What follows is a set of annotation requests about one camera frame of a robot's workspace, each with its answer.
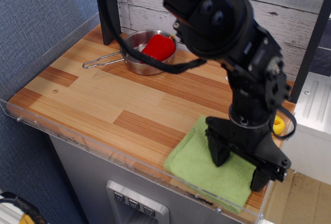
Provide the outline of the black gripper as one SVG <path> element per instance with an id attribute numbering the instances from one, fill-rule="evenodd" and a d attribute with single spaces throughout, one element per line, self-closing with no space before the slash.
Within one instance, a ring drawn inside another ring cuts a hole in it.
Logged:
<path id="1" fill-rule="evenodd" d="M 252 191 L 261 191 L 270 180 L 284 181 L 291 161 L 274 143 L 273 137 L 287 139 L 291 133 L 278 136 L 267 124 L 250 129 L 240 127 L 230 119 L 211 116 L 205 122 L 208 148 L 215 166 L 222 166 L 230 152 L 234 152 L 256 166 L 250 185 Z"/>

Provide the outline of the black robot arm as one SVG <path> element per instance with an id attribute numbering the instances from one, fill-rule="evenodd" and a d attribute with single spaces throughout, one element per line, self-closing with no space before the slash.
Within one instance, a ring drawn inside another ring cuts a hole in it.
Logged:
<path id="1" fill-rule="evenodd" d="M 186 47 L 227 71 L 232 104 L 227 120 L 208 117 L 206 136 L 215 165 L 236 153 L 256 166 L 250 188 L 260 191 L 282 181 L 291 166 L 272 139 L 273 124 L 290 86 L 283 72 L 281 48 L 254 20 L 249 0 L 163 0 L 177 18 L 174 28 Z"/>

